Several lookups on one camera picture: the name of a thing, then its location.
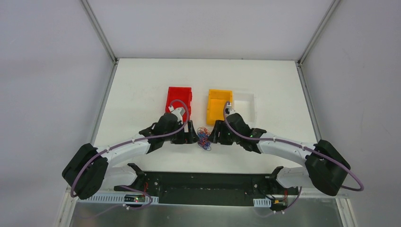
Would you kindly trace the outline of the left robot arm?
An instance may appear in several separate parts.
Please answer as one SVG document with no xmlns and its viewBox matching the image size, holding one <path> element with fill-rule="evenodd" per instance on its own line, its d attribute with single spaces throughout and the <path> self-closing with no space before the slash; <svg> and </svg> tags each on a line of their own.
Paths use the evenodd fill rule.
<svg viewBox="0 0 401 227">
<path fill-rule="evenodd" d="M 62 172 L 71 187 L 71 196 L 88 199 L 99 190 L 128 186 L 139 191 L 144 186 L 144 174 L 132 164 L 120 166 L 136 156 L 149 154 L 163 146 L 193 144 L 198 140 L 191 120 L 183 123 L 173 113 L 162 115 L 158 122 L 139 131 L 132 139 L 105 147 L 82 145 Z"/>
</svg>

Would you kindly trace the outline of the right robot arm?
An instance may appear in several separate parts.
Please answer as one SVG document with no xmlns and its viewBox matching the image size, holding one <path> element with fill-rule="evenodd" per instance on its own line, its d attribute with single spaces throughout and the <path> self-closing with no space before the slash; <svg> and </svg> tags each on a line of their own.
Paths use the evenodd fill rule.
<svg viewBox="0 0 401 227">
<path fill-rule="evenodd" d="M 238 144 L 246 151 L 277 156 L 299 167 L 276 167 L 268 182 L 271 192 L 282 193 L 290 187 L 313 186 L 335 196 L 348 175 L 349 163 L 328 141 L 302 143 L 278 137 L 264 129 L 250 128 L 238 113 L 217 120 L 208 140 L 221 145 Z"/>
</svg>

